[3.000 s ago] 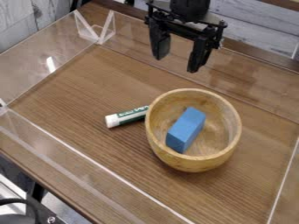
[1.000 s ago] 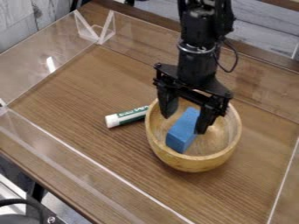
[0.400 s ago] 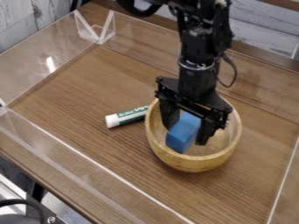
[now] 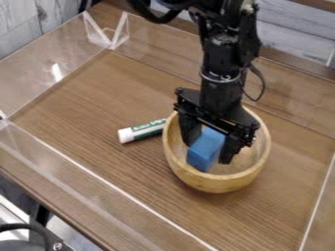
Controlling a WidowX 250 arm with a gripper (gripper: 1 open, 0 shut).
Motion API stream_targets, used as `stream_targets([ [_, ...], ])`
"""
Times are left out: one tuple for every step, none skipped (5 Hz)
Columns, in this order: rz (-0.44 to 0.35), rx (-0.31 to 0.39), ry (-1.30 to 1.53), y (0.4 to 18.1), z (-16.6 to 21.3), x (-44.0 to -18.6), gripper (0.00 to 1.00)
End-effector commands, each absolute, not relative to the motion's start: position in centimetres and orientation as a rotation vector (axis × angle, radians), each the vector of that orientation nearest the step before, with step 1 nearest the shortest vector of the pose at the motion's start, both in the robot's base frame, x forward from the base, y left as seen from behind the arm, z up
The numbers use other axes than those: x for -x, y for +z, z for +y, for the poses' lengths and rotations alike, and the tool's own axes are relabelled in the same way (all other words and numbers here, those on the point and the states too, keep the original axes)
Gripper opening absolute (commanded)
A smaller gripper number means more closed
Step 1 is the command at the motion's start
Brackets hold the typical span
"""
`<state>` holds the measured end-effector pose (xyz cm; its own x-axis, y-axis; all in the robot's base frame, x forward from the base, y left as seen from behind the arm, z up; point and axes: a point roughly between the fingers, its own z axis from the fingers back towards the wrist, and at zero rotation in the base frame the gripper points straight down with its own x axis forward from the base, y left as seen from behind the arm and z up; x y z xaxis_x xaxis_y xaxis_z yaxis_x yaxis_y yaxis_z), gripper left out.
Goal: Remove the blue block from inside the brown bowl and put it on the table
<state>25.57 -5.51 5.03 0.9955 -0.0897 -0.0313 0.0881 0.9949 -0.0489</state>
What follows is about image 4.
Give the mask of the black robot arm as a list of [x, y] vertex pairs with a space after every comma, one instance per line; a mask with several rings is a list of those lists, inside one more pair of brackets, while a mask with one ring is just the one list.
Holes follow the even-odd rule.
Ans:
[[248, 73], [256, 73], [252, 60], [262, 42], [256, 30], [259, 5], [255, 0], [158, 0], [163, 15], [151, 10], [151, 0], [126, 0], [142, 17], [166, 24], [186, 11], [198, 24], [203, 50], [202, 85], [198, 90], [175, 90], [179, 128], [190, 145], [208, 126], [226, 136], [219, 162], [227, 164], [243, 147], [251, 146], [260, 122], [242, 106]]

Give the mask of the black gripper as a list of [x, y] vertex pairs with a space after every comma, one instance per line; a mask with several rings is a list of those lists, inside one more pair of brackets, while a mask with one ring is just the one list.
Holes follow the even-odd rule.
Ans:
[[191, 146], [207, 126], [227, 138], [219, 163], [228, 165], [244, 146], [252, 145], [260, 122], [242, 107], [247, 70], [232, 75], [200, 72], [200, 89], [179, 87], [175, 90], [174, 109], [178, 112], [182, 140]]

